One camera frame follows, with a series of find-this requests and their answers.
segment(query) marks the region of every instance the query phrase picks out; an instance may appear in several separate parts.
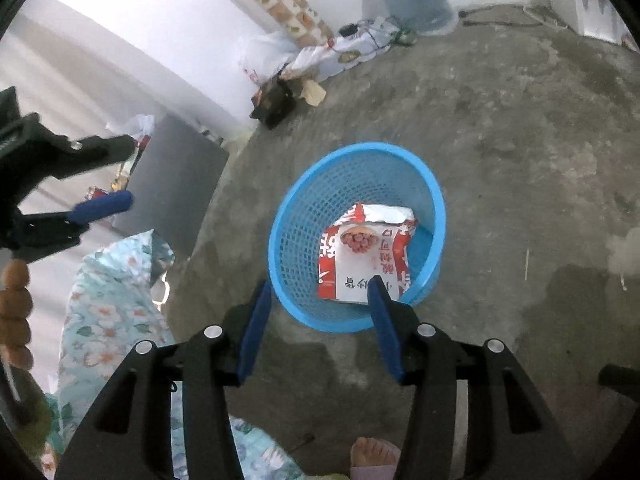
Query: floral dress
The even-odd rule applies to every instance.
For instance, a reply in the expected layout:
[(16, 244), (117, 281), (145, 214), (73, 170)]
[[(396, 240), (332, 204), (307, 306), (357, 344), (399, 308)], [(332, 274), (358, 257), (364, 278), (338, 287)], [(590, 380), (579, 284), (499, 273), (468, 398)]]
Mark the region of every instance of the floral dress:
[[(150, 296), (152, 283), (173, 260), (171, 249), (153, 231), (126, 238), (84, 259), (68, 303), (58, 394), (49, 397), (54, 412), (49, 449), (63, 452), (100, 390), (138, 341), (174, 344)], [(231, 416), (230, 421), (246, 480), (308, 478), (263, 430), (241, 418)], [(171, 428), (174, 475), (187, 479), (180, 387), (172, 395)], [(52, 477), (53, 462), (46, 458), (44, 466)]]

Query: human hand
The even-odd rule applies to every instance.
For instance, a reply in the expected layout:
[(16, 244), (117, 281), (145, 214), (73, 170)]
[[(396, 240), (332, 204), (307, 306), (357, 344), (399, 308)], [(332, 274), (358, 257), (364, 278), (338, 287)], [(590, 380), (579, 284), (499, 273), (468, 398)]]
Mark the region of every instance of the human hand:
[(29, 285), (29, 268), (22, 260), (12, 260), (2, 272), (0, 290), (0, 351), (9, 364), (30, 370), (33, 356), (26, 344), (31, 340), (27, 317), (33, 308)]

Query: blue plastic basket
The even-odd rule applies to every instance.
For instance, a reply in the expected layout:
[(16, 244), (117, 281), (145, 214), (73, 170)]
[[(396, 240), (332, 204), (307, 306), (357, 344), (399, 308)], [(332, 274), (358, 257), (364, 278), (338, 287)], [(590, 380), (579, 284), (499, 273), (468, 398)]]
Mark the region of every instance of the blue plastic basket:
[(440, 272), (446, 213), (440, 186), (423, 161), (383, 142), (327, 155), (289, 190), (269, 239), (269, 273), (280, 302), (299, 322), (323, 332), (373, 327), (367, 305), (318, 298), (320, 237), (356, 202), (414, 210), (419, 226), (407, 249), (412, 285), (400, 301), (420, 303)]

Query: silver screw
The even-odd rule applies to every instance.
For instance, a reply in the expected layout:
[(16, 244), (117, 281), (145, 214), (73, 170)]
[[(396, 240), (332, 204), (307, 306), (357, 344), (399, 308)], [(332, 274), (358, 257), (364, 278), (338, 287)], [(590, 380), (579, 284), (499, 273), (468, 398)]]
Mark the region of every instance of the silver screw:
[(494, 354), (499, 354), (504, 350), (504, 343), (499, 339), (489, 339), (489, 342), (486, 344), (486, 346)]
[(136, 345), (136, 352), (138, 352), (140, 355), (148, 354), (149, 352), (151, 352), (151, 349), (153, 347), (154, 346), (151, 344), (151, 341), (140, 341)]
[(204, 337), (208, 337), (209, 339), (215, 339), (222, 335), (222, 327), (218, 325), (207, 326), (204, 329)]
[(418, 325), (418, 334), (423, 337), (433, 337), (436, 335), (436, 327), (429, 323), (420, 323)]

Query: slipper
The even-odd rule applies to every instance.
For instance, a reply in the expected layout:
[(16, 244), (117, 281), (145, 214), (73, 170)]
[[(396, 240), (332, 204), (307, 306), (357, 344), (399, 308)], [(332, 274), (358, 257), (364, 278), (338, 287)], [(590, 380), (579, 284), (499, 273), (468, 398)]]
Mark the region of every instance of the slipper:
[[(351, 467), (351, 480), (393, 480), (396, 474), (396, 468), (398, 468), (398, 461), (400, 460), (400, 450), (394, 446), (391, 442), (377, 438), (377, 441), (385, 445), (391, 455), (396, 458), (396, 463), (393, 465), (372, 465), (364, 467)], [(353, 464), (353, 446), (351, 446), (351, 463)]]

